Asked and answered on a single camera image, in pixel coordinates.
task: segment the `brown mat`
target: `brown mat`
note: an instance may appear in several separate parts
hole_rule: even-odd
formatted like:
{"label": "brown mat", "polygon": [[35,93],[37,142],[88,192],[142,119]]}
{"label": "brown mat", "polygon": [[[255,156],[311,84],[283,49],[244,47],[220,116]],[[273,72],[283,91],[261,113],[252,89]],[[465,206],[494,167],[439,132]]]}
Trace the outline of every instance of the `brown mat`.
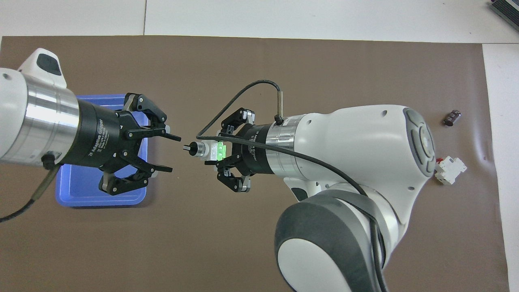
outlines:
{"label": "brown mat", "polygon": [[[286,116],[379,103],[414,108],[431,127],[437,155],[460,157],[468,171],[450,187],[430,180],[419,195],[385,269],[390,290],[508,291],[481,45],[4,37],[0,65],[16,69],[37,47],[59,56],[77,95],[146,94],[184,143],[256,79],[281,86]],[[257,86],[239,106],[270,123],[275,91]],[[463,117],[443,127],[453,109]],[[65,208],[51,186],[27,213],[1,224],[0,290],[289,291],[274,259],[277,219],[295,203],[282,180],[257,175],[250,193],[236,194],[181,143],[150,144],[150,161],[174,173],[154,179],[138,207]],[[22,206],[44,175],[1,165],[0,214]]]}

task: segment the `robotic arm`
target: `robotic arm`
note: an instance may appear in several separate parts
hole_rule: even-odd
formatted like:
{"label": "robotic arm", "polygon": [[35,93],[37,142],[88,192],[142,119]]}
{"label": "robotic arm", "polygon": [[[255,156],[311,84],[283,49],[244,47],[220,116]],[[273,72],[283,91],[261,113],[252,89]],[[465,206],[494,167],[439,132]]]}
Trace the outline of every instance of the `robotic arm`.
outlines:
{"label": "robotic arm", "polygon": [[[169,133],[163,111],[141,94],[127,94],[117,111],[78,100],[66,87],[58,57],[45,49],[37,49],[17,71],[0,68],[0,105],[0,123],[8,125],[2,128],[1,163],[96,167],[103,171],[99,189],[110,195],[143,188],[158,171],[172,172],[137,156],[143,138],[180,141]],[[139,125],[133,111],[143,112],[150,124]],[[114,175],[127,165],[135,174]]]}
{"label": "robotic arm", "polygon": [[[424,119],[400,105],[279,117],[254,125],[254,112],[241,108],[223,120],[219,137],[199,135],[211,140],[184,149],[215,165],[235,192],[249,191],[254,174],[283,178],[299,203],[279,218],[275,254],[294,290],[385,291],[381,269],[434,171]],[[221,141],[232,142],[231,156],[222,158]]]}

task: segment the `white connector block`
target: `white connector block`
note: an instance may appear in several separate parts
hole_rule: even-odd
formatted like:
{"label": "white connector block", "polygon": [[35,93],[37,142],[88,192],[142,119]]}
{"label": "white connector block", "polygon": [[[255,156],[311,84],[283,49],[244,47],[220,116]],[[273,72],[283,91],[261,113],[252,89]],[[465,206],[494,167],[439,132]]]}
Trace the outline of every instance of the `white connector block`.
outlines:
{"label": "white connector block", "polygon": [[436,170],[434,176],[442,184],[454,184],[459,174],[465,172],[467,167],[461,159],[447,156],[443,160],[436,162],[434,169]]}

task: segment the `blue bin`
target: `blue bin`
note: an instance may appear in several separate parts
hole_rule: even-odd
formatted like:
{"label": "blue bin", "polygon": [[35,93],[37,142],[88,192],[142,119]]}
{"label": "blue bin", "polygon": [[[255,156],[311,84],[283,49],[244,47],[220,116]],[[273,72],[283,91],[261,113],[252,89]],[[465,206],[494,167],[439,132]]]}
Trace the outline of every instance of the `blue bin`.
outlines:
{"label": "blue bin", "polygon": [[[112,110],[120,110],[124,105],[125,95],[91,95],[77,98]],[[142,112],[134,112],[133,116],[139,125],[148,125],[149,121]],[[139,157],[148,159],[148,139],[142,140]],[[115,173],[117,177],[127,177],[136,169],[126,166]],[[65,164],[58,172],[56,179],[56,201],[65,207],[100,207],[136,205],[146,196],[146,188],[133,190],[115,196],[99,190],[99,181],[103,172],[94,167]]]}

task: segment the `green plastic part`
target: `green plastic part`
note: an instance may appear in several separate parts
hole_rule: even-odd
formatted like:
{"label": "green plastic part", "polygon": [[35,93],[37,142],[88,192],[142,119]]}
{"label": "green plastic part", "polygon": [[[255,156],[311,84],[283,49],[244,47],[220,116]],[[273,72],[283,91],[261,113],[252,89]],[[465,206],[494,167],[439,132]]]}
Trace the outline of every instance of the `green plastic part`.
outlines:
{"label": "green plastic part", "polygon": [[227,153],[227,146],[224,145],[224,142],[218,142],[217,150],[216,150],[216,161],[220,161],[225,158]]}

